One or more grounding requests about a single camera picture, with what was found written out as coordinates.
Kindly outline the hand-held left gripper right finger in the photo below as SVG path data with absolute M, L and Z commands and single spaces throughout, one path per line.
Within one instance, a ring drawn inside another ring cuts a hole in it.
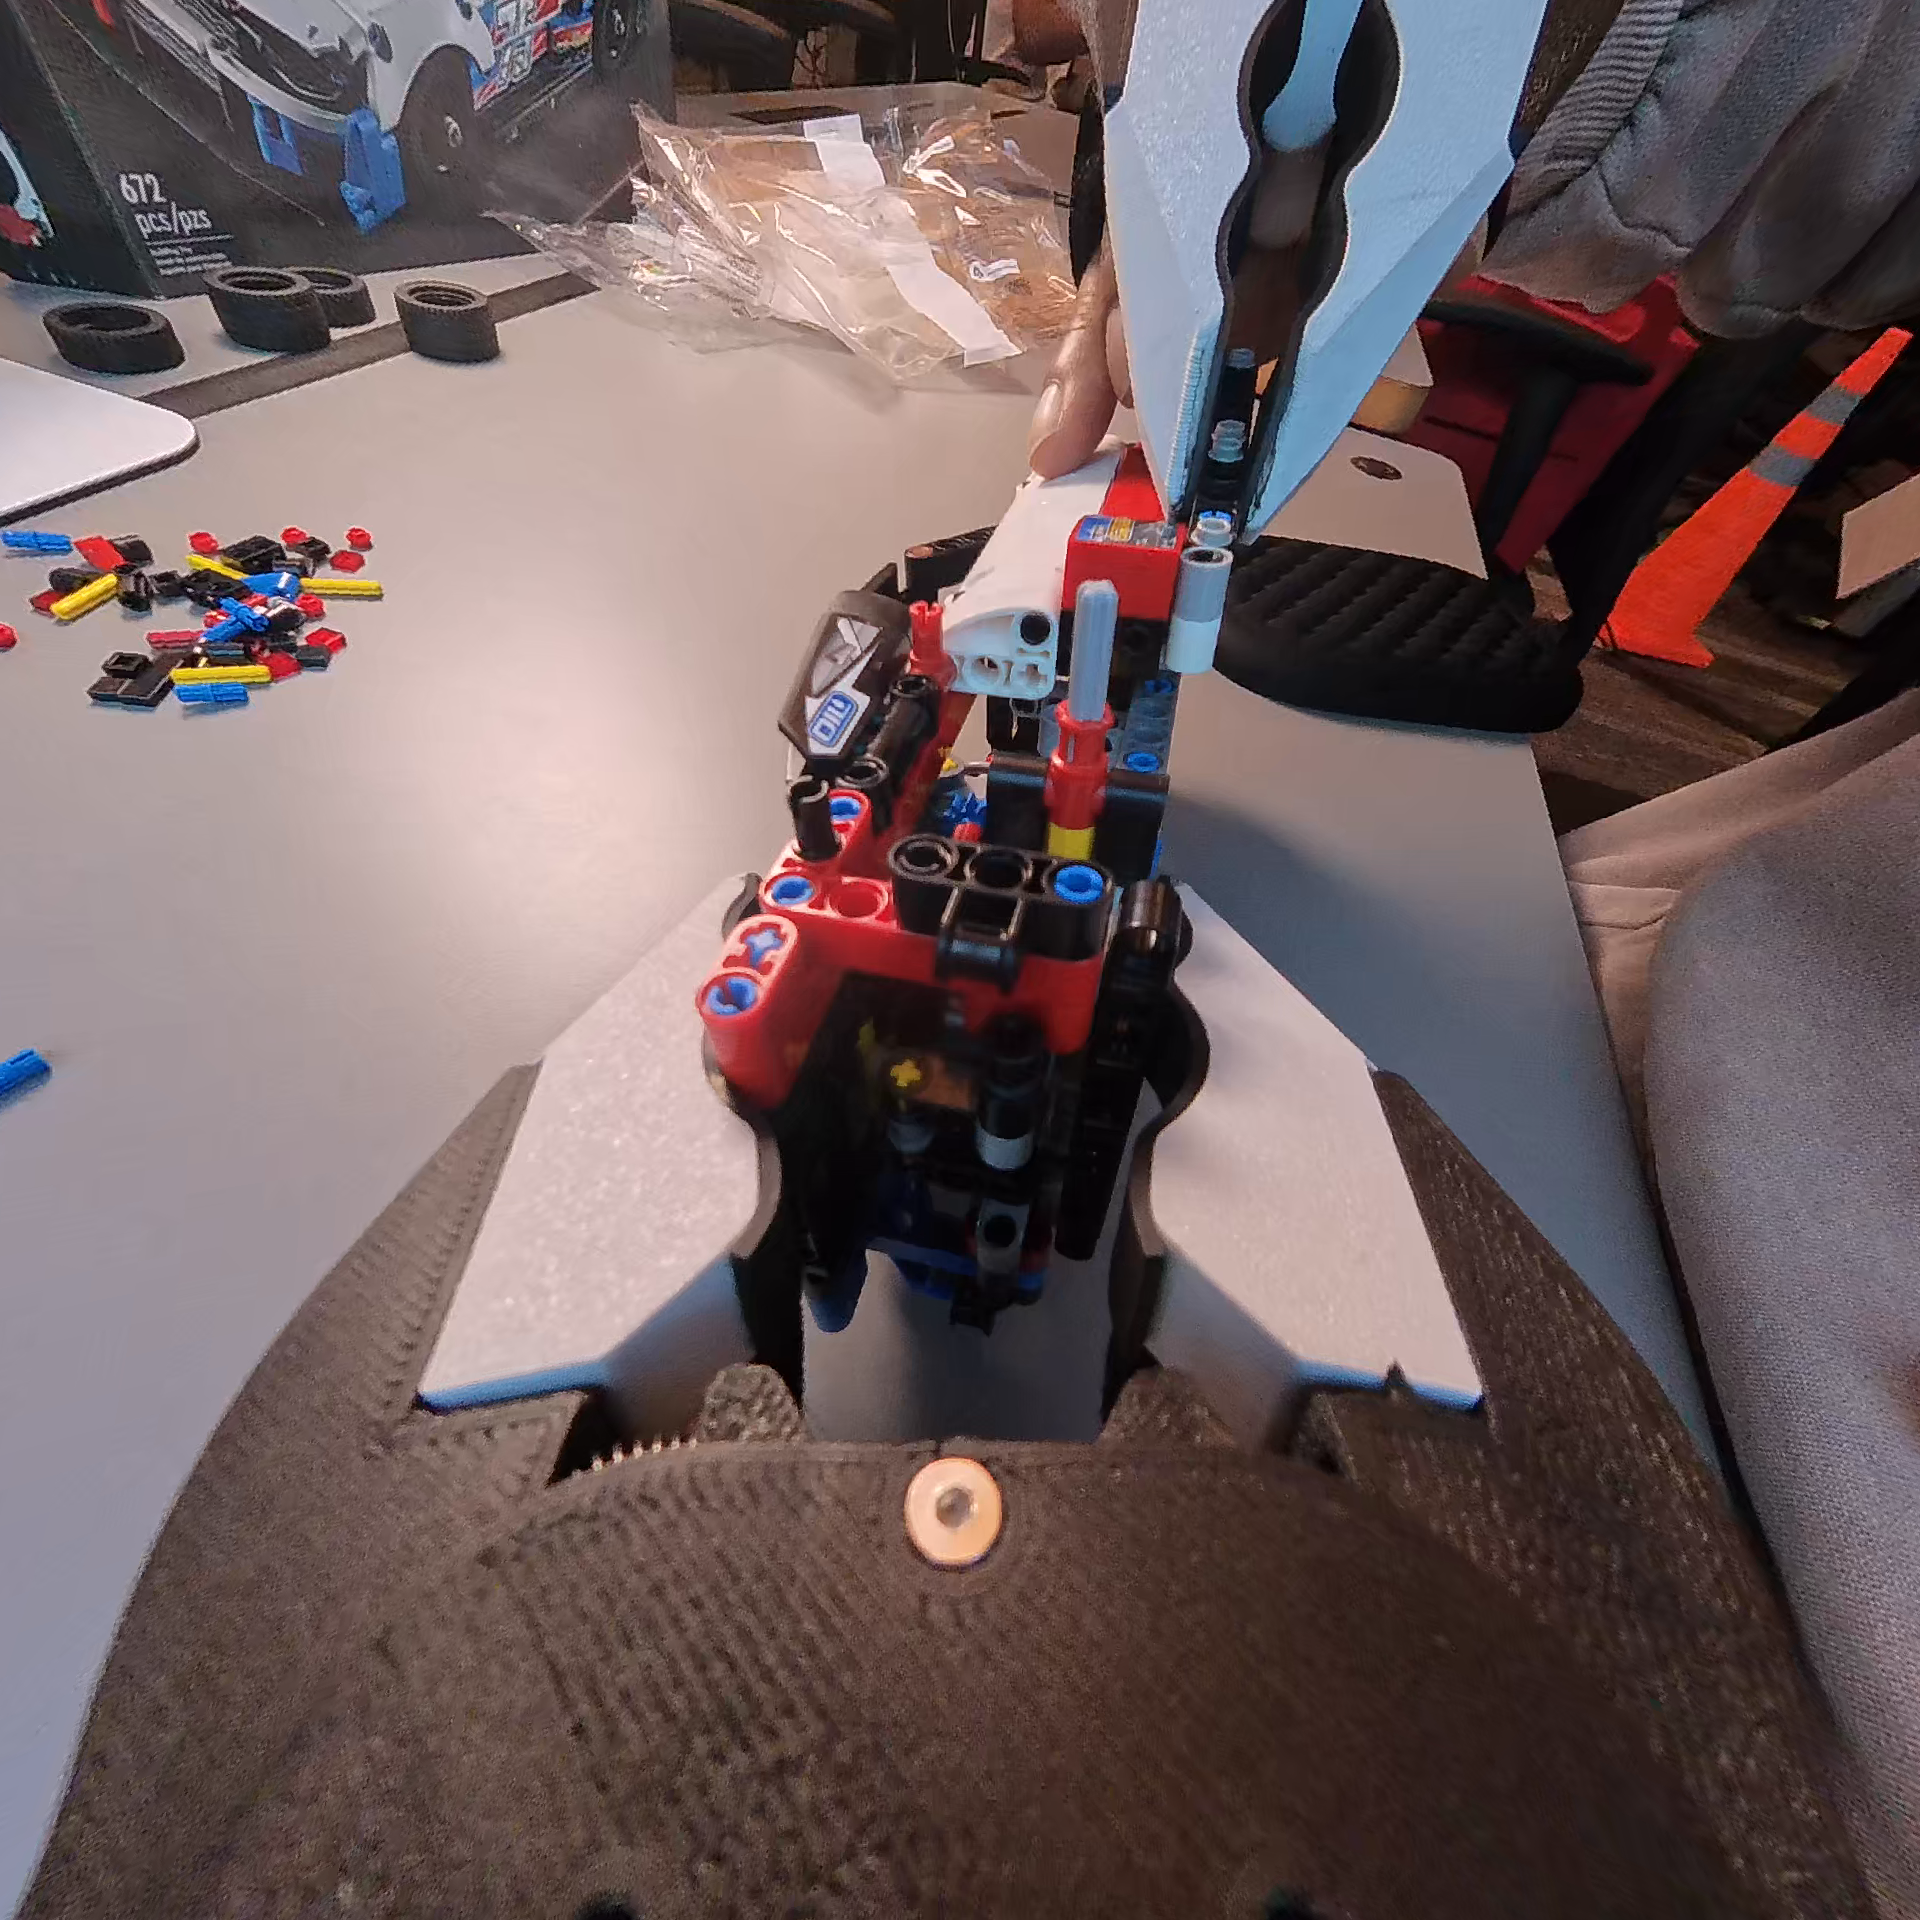
M 1470 1414 L 1481 1374 L 1368 1057 L 1196 889 L 1124 1189 L 1124 1370 L 1243 1449 L 1324 1390 Z

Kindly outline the white book stand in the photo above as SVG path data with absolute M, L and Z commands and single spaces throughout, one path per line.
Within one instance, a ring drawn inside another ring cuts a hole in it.
M 193 425 L 154 403 L 1 360 L 1 524 L 28 524 L 200 446 Z

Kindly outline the long black lego beam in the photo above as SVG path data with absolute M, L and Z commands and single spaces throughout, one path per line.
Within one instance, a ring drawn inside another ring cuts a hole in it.
M 1246 488 L 1246 450 L 1258 407 L 1258 364 L 1249 348 L 1226 348 L 1213 371 L 1212 397 L 1193 435 L 1182 499 L 1188 537 L 1199 547 L 1235 539 Z

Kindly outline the black textured wrist rest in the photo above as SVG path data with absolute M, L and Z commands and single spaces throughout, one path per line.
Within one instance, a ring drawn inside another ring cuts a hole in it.
M 1284 709 L 1537 737 L 1571 719 L 1592 649 L 1524 576 L 1262 539 L 1234 557 L 1213 670 Z

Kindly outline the person's right hand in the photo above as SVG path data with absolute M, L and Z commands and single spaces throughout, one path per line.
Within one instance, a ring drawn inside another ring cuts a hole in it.
M 1329 140 L 1301 150 L 1262 150 L 1260 180 L 1228 304 L 1228 347 L 1274 360 L 1300 309 L 1300 252 L 1327 170 Z M 1118 276 L 1105 240 L 1075 286 L 1067 333 L 1028 431 L 1028 469 L 1055 478 L 1090 462 L 1115 411 L 1132 407 L 1134 375 Z

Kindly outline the crumpled clear plastic bag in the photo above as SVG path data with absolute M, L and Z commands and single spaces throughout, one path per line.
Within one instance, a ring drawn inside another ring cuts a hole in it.
M 1045 360 L 1073 318 L 1066 186 L 1023 113 L 700 127 L 642 109 L 613 201 L 489 221 L 683 348 L 818 342 L 907 388 Z

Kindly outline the lego race car model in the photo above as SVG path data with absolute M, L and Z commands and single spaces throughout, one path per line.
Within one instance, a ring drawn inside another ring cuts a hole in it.
M 1104 444 L 821 616 L 779 709 L 788 845 L 694 996 L 758 1149 L 755 1359 L 793 1374 L 871 1256 L 978 1332 L 1091 1258 L 1188 1024 L 1168 764 L 1234 539 Z

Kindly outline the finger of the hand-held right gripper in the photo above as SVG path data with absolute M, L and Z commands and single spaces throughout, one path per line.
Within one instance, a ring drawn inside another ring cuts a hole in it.
M 1332 450 L 1514 164 L 1539 3 L 1276 5 L 1260 56 L 1305 72 L 1301 23 L 1342 55 L 1300 306 L 1270 360 L 1282 511 Z
M 1132 411 L 1164 502 L 1182 513 L 1196 428 L 1230 350 L 1230 303 L 1266 144 L 1251 101 L 1277 5 L 1137 5 L 1104 121 L 1105 227 Z M 1279 376 L 1251 415 L 1238 520 L 1274 520 Z

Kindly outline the lego set box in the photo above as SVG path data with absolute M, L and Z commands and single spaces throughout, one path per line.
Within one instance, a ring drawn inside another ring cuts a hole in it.
M 512 258 L 674 115 L 662 3 L 6 3 L 1 269 L 177 298 L 219 269 Z

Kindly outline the pile of small colourful pieces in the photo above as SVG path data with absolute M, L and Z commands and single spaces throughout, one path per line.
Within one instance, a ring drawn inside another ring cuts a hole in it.
M 87 709 L 241 710 L 271 688 L 328 673 L 346 652 L 341 618 L 382 603 L 371 576 L 377 537 L 317 524 L 228 539 L 210 528 L 177 543 L 135 532 L 68 534 L 7 527 L 4 654 L 41 624 L 74 634 L 87 622 L 108 645 L 84 688 Z

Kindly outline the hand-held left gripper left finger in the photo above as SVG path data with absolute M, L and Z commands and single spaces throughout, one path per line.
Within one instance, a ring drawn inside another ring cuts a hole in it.
M 755 1267 L 776 1176 L 708 1075 L 714 885 L 544 1051 L 420 1374 L 467 1412 L 586 1390 L 697 1414 L 734 1364 L 799 1376 L 798 1285 Z

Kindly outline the red office chair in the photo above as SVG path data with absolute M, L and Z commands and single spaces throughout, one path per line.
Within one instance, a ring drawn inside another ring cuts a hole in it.
M 1403 443 L 1459 470 L 1501 572 L 1547 547 L 1697 350 L 1668 276 L 1606 312 L 1470 276 L 1418 339 L 1432 383 Z

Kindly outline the orange traffic cone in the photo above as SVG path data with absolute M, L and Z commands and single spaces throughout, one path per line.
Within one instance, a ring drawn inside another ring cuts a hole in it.
M 1671 531 L 1628 576 L 1599 622 L 1597 649 L 1683 669 L 1712 666 L 1715 656 L 1699 637 L 1701 624 L 1910 342 L 1907 328 L 1883 328 Z

